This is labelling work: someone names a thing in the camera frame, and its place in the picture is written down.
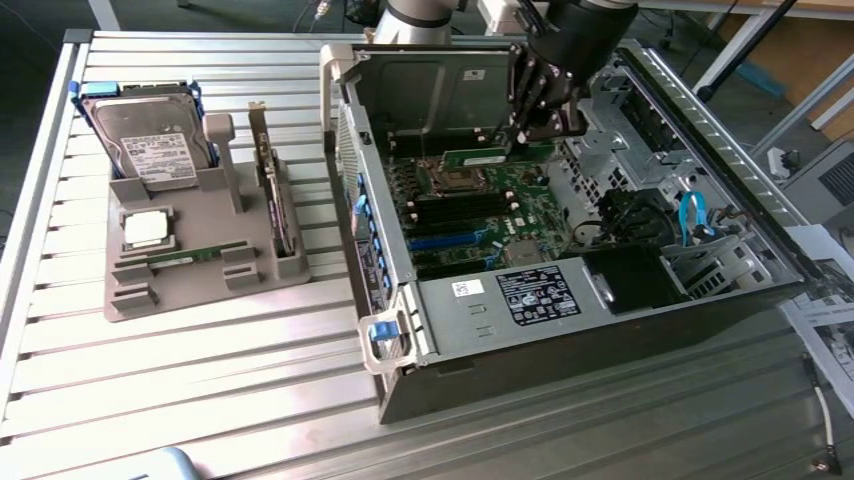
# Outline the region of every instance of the floor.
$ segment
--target floor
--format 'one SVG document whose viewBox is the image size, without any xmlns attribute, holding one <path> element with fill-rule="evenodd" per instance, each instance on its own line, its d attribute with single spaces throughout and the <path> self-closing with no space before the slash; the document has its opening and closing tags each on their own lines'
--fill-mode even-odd
<svg viewBox="0 0 854 480">
<path fill-rule="evenodd" d="M 316 23 L 313 31 L 338 32 L 342 2 Z M 174 0 L 113 0 L 116 16 L 125 30 L 290 32 L 302 0 L 194 0 L 189 8 L 177 8 Z M 663 36 L 668 16 L 645 11 L 637 16 L 628 37 L 655 45 Z M 298 31 L 306 32 L 310 15 Z M 478 35 L 484 23 L 476 8 L 457 13 L 452 26 L 464 34 Z M 675 18 L 675 38 L 664 58 L 681 71 L 704 38 L 685 20 Z M 66 28 L 97 28 L 86 0 L 2 0 L 0 2 L 0 209 L 13 211 L 34 141 L 41 108 L 46 96 L 53 64 Z M 346 23 L 346 32 L 360 27 Z M 684 72 L 688 84 L 699 78 L 715 57 L 704 47 Z M 764 133 L 791 110 L 781 98 L 773 98 L 743 78 L 732 76 L 709 102 L 712 111 L 744 146 L 759 141 Z M 795 148 L 801 158 L 811 158 L 827 146 L 827 140 L 805 122 L 789 131 L 780 145 Z M 0 248 L 7 232 L 10 215 L 0 213 Z"/>
</svg>

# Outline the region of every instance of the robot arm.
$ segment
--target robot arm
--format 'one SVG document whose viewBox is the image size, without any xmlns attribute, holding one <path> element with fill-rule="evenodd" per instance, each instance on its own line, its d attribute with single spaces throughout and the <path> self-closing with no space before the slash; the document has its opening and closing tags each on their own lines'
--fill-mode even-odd
<svg viewBox="0 0 854 480">
<path fill-rule="evenodd" d="M 516 19 L 528 41 L 509 50 L 509 150 L 585 133 L 577 100 L 588 94 L 587 82 L 604 66 L 636 13 L 636 0 L 552 0 L 543 18 L 530 0 L 518 0 Z"/>
</svg>

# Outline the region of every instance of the warning label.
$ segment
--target warning label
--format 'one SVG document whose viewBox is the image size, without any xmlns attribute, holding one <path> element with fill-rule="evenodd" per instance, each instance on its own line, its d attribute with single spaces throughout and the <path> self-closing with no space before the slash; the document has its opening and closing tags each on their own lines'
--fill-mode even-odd
<svg viewBox="0 0 854 480">
<path fill-rule="evenodd" d="M 496 279 L 517 325 L 581 313 L 556 266 L 497 275 Z"/>
<path fill-rule="evenodd" d="M 121 139 L 142 183 L 192 178 L 196 171 L 182 133 Z"/>
</svg>

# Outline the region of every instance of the blue ram slot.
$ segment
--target blue ram slot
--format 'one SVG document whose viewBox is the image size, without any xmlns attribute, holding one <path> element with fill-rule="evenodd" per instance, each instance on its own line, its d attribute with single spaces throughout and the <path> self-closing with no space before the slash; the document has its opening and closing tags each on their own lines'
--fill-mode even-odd
<svg viewBox="0 0 854 480">
<path fill-rule="evenodd" d="M 420 238 L 409 242 L 409 250 L 429 250 L 430 248 L 456 247 L 457 245 L 470 245 L 477 243 L 480 237 L 476 233 L 460 233 L 449 237 Z"/>
</svg>

